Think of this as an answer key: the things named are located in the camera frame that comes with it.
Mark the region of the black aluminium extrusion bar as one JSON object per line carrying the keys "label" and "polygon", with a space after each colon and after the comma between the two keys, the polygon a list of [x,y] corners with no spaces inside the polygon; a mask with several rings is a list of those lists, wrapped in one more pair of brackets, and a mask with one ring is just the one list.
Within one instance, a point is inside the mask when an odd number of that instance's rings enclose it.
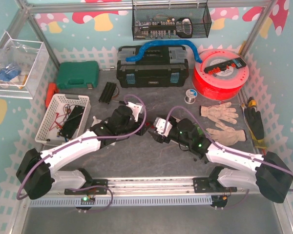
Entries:
{"label": "black aluminium extrusion bar", "polygon": [[107,82],[99,98],[99,103],[109,104],[115,90],[116,83]]}

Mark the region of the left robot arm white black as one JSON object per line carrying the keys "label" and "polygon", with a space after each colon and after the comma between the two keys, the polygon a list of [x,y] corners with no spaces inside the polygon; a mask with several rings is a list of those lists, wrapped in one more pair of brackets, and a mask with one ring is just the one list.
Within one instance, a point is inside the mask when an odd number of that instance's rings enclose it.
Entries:
{"label": "left robot arm white black", "polygon": [[146,108],[141,103],[121,105],[112,116],[94,124],[82,135],[57,147],[37,151],[28,150],[16,172],[20,182],[17,199],[41,198],[55,187],[80,189],[89,184],[82,170],[63,172],[62,167],[80,157],[96,152],[132,135],[143,135],[146,131]]}

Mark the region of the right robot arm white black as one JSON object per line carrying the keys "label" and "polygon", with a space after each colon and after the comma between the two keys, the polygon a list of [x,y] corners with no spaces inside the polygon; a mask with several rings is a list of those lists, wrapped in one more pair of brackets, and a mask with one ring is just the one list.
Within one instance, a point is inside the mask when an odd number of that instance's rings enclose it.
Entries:
{"label": "right robot arm white black", "polygon": [[187,118],[177,121],[173,117],[169,120],[157,117],[149,133],[159,143],[175,142],[205,163],[221,164],[209,176],[214,189],[236,187],[259,191],[268,200],[283,203],[293,182],[290,169],[276,153],[251,154],[212,143]]}

